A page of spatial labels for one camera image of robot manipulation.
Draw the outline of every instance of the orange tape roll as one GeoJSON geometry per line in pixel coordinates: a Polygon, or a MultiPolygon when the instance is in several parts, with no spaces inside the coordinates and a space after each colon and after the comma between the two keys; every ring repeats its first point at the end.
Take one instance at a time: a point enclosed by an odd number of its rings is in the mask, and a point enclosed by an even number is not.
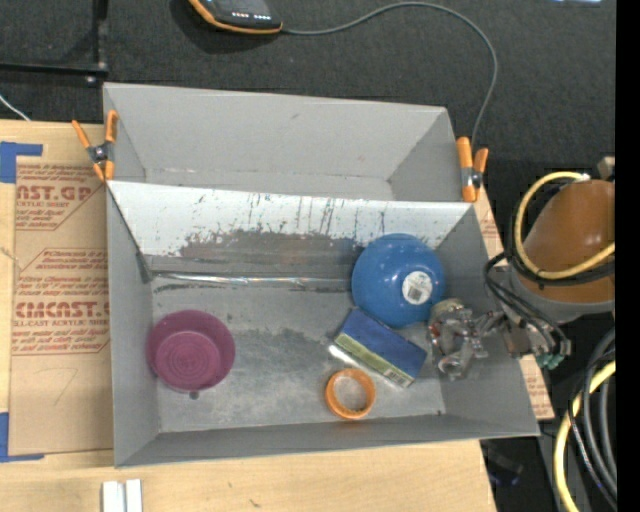
{"type": "Polygon", "coordinates": [[[364,418],[367,414],[369,414],[369,411],[371,411],[373,403],[376,400],[376,386],[373,383],[373,379],[362,370],[359,370],[357,368],[347,368],[346,370],[341,370],[331,376],[329,382],[327,383],[327,387],[325,388],[324,396],[329,409],[331,409],[331,412],[333,412],[335,415],[346,420],[359,420],[364,418]],[[362,386],[362,389],[364,389],[367,395],[364,408],[353,410],[349,409],[342,402],[340,402],[335,388],[336,382],[340,378],[355,380],[358,384],[360,384],[360,386],[362,386]]]}

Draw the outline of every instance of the gray metal bin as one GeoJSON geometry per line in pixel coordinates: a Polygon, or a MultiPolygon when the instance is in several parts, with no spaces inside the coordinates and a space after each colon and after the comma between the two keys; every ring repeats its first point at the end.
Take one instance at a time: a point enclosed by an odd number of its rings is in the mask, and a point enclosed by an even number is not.
{"type": "MultiPolygon", "coordinates": [[[[429,364],[407,389],[372,374],[365,420],[324,404],[348,365],[330,349],[350,271],[379,236],[418,236],[447,297],[495,308],[446,109],[109,83],[104,108],[120,116],[107,200],[117,466],[538,433],[500,334],[463,380],[429,364]],[[154,323],[181,309],[214,314],[236,342],[229,376],[196,399],[145,359],[154,323]]],[[[403,334],[428,348],[426,326],[403,334]]]]}

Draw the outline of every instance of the white cable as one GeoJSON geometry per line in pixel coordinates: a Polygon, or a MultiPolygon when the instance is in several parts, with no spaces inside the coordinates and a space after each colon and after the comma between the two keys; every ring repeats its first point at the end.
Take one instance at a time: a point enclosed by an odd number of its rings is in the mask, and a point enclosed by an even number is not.
{"type": "Polygon", "coordinates": [[[18,110],[16,107],[14,107],[11,103],[9,103],[4,96],[2,96],[2,94],[0,94],[0,103],[2,103],[5,107],[7,107],[9,110],[11,110],[12,112],[18,114],[22,119],[24,119],[25,121],[31,121],[31,119],[29,119],[29,117],[27,117],[27,115],[24,112],[21,112],[20,110],[18,110]]]}

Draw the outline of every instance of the clamp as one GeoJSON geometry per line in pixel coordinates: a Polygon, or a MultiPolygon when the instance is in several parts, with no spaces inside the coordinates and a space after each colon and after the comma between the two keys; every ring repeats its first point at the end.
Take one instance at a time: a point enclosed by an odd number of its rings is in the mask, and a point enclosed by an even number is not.
{"type": "Polygon", "coordinates": [[[489,149],[479,149],[473,158],[468,137],[460,137],[456,141],[456,147],[462,175],[462,198],[467,203],[475,203],[478,199],[478,189],[482,186],[482,174],[487,166],[489,149]]]}
{"type": "Polygon", "coordinates": [[[119,120],[118,113],[115,110],[110,110],[107,114],[106,133],[104,142],[98,146],[92,146],[89,142],[87,134],[83,130],[78,121],[71,121],[71,125],[76,131],[80,143],[89,153],[89,158],[93,162],[93,170],[100,178],[100,181],[113,179],[114,164],[113,164],[113,145],[116,142],[117,124],[119,120]]]}

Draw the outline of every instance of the purple plastic cup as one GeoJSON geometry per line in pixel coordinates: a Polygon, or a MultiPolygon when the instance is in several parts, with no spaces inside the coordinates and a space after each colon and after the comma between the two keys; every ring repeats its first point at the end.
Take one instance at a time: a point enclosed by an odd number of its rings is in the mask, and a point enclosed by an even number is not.
{"type": "Polygon", "coordinates": [[[171,313],[147,337],[149,365],[176,391],[194,393],[215,386],[231,371],[235,355],[227,327],[204,311],[171,313]]]}

